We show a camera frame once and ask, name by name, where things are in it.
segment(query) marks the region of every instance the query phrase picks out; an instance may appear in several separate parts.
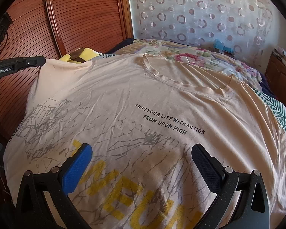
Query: handheld device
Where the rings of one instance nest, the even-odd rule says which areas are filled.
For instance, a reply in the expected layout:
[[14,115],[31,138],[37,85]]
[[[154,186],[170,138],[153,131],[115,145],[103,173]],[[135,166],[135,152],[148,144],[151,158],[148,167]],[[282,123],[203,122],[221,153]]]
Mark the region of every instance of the handheld device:
[[[258,170],[251,174],[237,173],[223,167],[211,157],[201,144],[192,148],[192,159],[211,192],[217,197],[194,229],[216,229],[222,221],[235,191],[241,190],[236,209],[225,229],[269,229],[269,208],[266,189]],[[63,165],[53,167],[48,173],[23,175],[20,185],[16,218],[20,228],[60,229],[56,224],[43,191],[49,191],[54,205],[68,229],[90,229],[70,199],[92,158],[92,148],[83,144],[73,157]]]
[[[12,19],[6,12],[0,19],[0,44],[4,40],[5,35],[6,42],[8,41],[8,28],[13,23]],[[12,58],[0,60],[0,78],[16,73],[25,68],[43,66],[45,64],[45,58],[39,57],[24,57],[24,58]]]

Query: blue object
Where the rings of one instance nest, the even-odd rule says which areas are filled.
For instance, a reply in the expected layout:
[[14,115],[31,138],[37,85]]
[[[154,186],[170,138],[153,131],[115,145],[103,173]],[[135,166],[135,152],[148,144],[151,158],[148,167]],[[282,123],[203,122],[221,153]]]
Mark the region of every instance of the blue object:
[[232,48],[225,47],[223,45],[223,43],[219,39],[215,40],[214,48],[215,49],[219,49],[219,52],[222,53],[222,54],[224,54],[224,52],[228,52],[228,53],[234,54],[234,50]]
[[74,192],[91,159],[91,145],[82,144],[72,157],[72,163],[62,178],[62,189],[66,195]]

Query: wooden wardrobe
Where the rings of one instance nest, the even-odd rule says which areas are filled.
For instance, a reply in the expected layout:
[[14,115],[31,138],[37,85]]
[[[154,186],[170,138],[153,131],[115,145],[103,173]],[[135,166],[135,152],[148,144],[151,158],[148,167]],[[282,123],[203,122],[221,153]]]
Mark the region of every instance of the wooden wardrobe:
[[[16,0],[8,13],[14,23],[0,59],[59,59],[81,47],[105,53],[133,36],[129,0]],[[38,70],[29,68],[0,79],[3,144],[24,118],[27,96]]]

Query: blue gripper pad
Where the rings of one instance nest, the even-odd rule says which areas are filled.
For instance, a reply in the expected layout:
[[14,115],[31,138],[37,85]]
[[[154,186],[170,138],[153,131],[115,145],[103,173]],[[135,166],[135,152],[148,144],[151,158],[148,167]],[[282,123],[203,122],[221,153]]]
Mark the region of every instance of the blue gripper pad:
[[78,182],[80,181],[80,178],[90,163],[92,159],[91,145],[82,144],[75,155],[71,158],[72,163],[62,177],[62,189],[66,195],[74,192]]

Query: white wall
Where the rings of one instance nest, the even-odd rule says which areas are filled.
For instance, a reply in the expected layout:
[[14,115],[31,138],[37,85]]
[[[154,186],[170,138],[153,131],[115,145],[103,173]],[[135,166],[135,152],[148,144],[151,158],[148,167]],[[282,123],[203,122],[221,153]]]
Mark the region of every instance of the white wall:
[[[275,19],[272,21],[272,28],[265,42],[265,49],[261,59],[263,63],[269,62],[271,52],[278,45],[286,50],[286,20],[275,5],[272,2],[270,3],[270,6],[272,6],[273,18]],[[263,64],[259,71],[265,73],[266,68],[267,64]]]

